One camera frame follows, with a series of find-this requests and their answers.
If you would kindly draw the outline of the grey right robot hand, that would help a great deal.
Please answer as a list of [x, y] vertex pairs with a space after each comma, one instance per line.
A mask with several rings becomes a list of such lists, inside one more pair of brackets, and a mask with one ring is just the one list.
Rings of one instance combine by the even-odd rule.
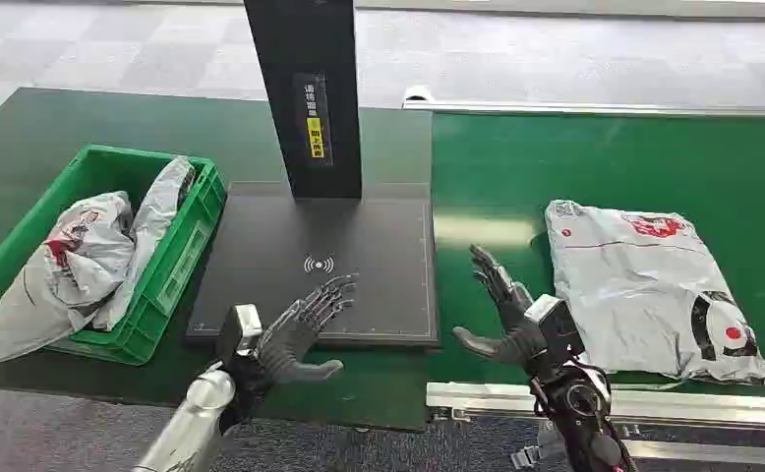
[[536, 377], [547, 343], [538, 325], [526, 316], [533, 305], [532, 297], [489, 251], [479, 245], [471, 245], [469, 251], [476, 267], [473, 276], [493, 300], [504, 335], [479, 336], [463, 326], [456, 326], [453, 335], [466, 350], [503, 364], [517, 365], [530, 378]]

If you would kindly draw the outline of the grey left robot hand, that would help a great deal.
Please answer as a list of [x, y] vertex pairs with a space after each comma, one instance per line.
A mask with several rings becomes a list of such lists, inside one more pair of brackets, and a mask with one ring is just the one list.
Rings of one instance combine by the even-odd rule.
[[304, 357], [326, 325], [352, 305], [350, 293], [357, 280], [356, 273], [349, 273], [317, 286], [292, 303], [262, 334], [255, 356], [271, 383], [319, 383], [343, 369], [338, 359], [311, 364]]

